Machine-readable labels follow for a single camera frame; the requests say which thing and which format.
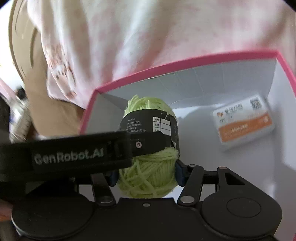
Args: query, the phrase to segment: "black paper label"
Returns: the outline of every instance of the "black paper label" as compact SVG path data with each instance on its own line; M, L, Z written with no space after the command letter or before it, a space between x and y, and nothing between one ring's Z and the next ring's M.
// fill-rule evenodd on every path
M180 151L177 120L166 111L155 109L133 111L122 119L120 130L128 131L130 134L161 131L170 136L171 146Z

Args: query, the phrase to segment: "printed shirt graphic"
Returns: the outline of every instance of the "printed shirt graphic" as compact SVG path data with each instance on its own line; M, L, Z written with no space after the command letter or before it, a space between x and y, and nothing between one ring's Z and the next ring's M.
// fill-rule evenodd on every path
M68 99L74 98L76 96L74 91L76 82L62 46L60 44L45 46L45 57L49 70L62 93Z
M283 0L28 0L28 13L44 52L66 53L46 53L62 62L49 95L83 108L103 84L207 54L272 48L295 68L295 13Z

